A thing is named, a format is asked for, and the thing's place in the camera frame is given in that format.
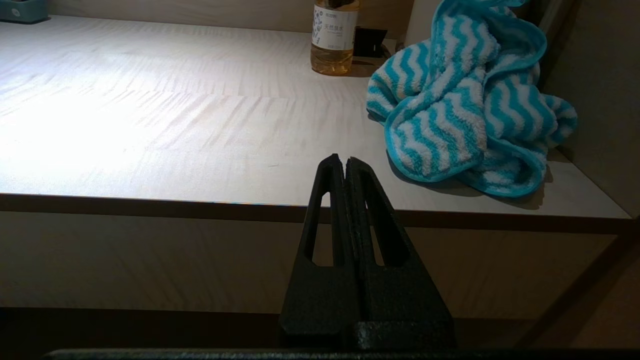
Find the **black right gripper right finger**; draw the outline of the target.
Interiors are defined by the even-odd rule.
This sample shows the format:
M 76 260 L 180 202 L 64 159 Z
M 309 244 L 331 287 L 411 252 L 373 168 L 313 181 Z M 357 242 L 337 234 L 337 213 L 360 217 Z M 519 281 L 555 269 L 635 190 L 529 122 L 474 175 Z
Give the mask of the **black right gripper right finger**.
M 453 317 L 374 170 L 346 166 L 361 319 L 354 345 L 364 351 L 439 351 L 457 346 Z

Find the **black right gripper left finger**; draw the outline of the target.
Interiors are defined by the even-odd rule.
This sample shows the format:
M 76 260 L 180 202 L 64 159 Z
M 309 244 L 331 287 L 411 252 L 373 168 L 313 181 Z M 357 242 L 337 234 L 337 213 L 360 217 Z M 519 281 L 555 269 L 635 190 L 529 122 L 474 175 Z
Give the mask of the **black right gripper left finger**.
M 354 244 L 345 193 L 345 171 L 336 153 L 318 164 L 285 300 L 278 319 L 282 344 L 292 348 L 341 348 L 361 317 Z M 333 265 L 313 261 L 325 194 L 330 197 Z

